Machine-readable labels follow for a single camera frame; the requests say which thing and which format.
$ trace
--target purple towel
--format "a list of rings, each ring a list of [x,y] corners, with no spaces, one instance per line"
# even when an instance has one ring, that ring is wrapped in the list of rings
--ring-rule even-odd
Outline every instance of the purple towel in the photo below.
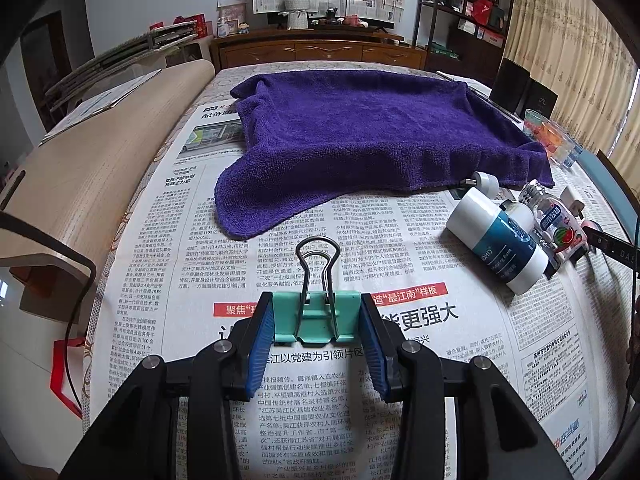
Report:
[[[232,89],[247,152],[216,184],[222,228],[251,238],[344,193],[451,186],[474,171],[552,186],[544,147],[464,83],[373,70],[253,76]]]

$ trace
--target curtain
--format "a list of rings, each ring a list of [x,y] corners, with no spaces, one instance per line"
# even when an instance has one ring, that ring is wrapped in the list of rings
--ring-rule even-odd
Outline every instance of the curtain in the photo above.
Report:
[[[586,149],[609,151],[638,67],[591,0],[514,0],[505,56],[558,94],[554,120]]]
[[[609,157],[613,165],[625,179],[625,182],[640,199],[640,95],[636,94],[634,103],[626,119],[625,129]]]

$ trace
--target blue gripper pad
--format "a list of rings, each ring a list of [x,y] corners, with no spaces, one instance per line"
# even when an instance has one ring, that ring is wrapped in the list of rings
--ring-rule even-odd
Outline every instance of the blue gripper pad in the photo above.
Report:
[[[386,367],[385,358],[382,348],[378,342],[373,323],[364,304],[360,305],[360,318],[358,320],[358,331],[360,332],[360,341],[364,356],[367,359],[369,367],[369,375],[373,388],[385,399],[389,391],[389,385],[386,383]]]
[[[253,399],[255,392],[262,385],[264,369],[269,360],[269,350],[273,342],[275,322],[273,320],[273,302],[269,302],[255,335],[254,347],[249,352],[249,369],[246,375],[245,391],[249,399]]]

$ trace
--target silver bolt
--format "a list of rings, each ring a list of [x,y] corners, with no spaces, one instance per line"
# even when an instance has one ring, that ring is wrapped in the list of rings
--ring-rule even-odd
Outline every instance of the silver bolt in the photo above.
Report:
[[[413,339],[407,339],[402,343],[402,350],[411,354],[415,354],[416,352],[420,351],[420,346],[422,345],[420,345],[420,343],[418,343],[417,341],[414,341]]]
[[[481,370],[488,370],[491,368],[491,359],[484,357],[483,355],[477,355],[474,357],[473,362]]]
[[[160,364],[160,356],[158,355],[148,355],[144,359],[142,359],[142,365],[147,370],[153,370],[159,364]]]
[[[220,341],[213,343],[213,349],[220,354],[226,354],[232,348],[233,343],[229,341],[229,339],[221,339]]]

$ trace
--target floor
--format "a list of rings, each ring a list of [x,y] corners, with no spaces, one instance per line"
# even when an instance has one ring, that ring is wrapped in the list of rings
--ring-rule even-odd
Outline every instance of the floor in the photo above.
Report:
[[[23,287],[7,268],[0,280],[0,431],[18,460],[59,472],[82,437],[80,419],[49,389],[65,325],[21,311]]]

